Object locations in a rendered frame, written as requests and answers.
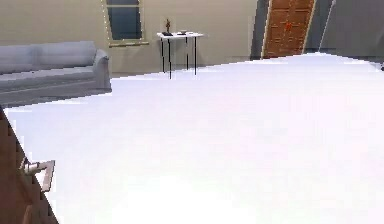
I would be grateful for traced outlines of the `small brown statuette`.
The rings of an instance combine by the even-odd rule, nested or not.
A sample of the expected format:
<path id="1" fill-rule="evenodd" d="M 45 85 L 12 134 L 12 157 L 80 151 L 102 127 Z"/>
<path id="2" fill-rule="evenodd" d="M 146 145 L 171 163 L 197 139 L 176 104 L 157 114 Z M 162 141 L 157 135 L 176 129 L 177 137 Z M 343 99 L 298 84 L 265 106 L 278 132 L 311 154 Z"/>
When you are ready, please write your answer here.
<path id="1" fill-rule="evenodd" d="M 164 32 L 162 32 L 162 34 L 164 35 L 164 36 L 173 36 L 172 35 L 172 33 L 170 32 L 170 27 L 171 27 L 171 22 L 170 22 L 170 20 L 167 18 L 166 19 L 166 23 L 165 23 L 165 31 Z"/>

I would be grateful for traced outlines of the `grey sofa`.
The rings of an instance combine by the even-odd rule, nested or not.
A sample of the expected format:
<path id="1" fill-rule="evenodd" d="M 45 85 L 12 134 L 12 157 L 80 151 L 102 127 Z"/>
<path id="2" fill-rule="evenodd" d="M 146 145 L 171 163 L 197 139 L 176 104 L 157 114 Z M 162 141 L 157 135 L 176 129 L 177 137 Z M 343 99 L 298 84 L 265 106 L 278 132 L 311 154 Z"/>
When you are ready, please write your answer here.
<path id="1" fill-rule="evenodd" d="M 92 41 L 0 46 L 0 107 L 108 93 L 108 64 Z"/>

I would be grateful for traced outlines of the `brown panelled room door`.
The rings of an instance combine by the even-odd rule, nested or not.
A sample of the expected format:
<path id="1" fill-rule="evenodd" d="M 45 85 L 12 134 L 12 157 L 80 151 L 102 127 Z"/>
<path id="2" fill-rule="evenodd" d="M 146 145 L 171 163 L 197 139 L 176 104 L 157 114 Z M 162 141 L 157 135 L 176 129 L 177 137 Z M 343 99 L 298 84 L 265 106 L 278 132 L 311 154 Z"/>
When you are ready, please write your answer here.
<path id="1" fill-rule="evenodd" d="M 315 3 L 316 0 L 269 0 L 263 59 L 303 53 Z"/>

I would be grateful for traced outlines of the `white table with black legs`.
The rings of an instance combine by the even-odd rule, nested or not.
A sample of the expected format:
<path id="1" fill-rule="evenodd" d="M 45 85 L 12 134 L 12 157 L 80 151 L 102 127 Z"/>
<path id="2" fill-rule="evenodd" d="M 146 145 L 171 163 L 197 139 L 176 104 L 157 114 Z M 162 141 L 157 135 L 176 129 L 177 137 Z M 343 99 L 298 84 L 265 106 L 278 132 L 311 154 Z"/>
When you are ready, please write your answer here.
<path id="1" fill-rule="evenodd" d="M 161 43 L 162 71 L 165 71 L 164 42 L 167 42 L 168 44 L 169 78 L 172 78 L 171 42 L 176 40 L 184 40 L 185 43 L 188 43 L 188 40 L 192 39 L 194 41 L 194 74 L 197 74 L 197 39 L 199 37 L 204 37 L 204 34 L 187 31 L 185 33 L 174 32 L 170 35 L 157 33 L 157 37 L 160 39 Z"/>

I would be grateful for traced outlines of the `window with pale frame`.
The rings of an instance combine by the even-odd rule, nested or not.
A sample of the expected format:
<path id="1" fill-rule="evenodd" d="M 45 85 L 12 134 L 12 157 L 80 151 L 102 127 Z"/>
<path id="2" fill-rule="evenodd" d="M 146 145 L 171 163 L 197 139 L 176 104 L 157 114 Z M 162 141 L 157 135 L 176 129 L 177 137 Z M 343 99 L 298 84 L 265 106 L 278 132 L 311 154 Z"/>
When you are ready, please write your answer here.
<path id="1" fill-rule="evenodd" d="M 148 45 L 142 0 L 101 0 L 110 48 Z"/>

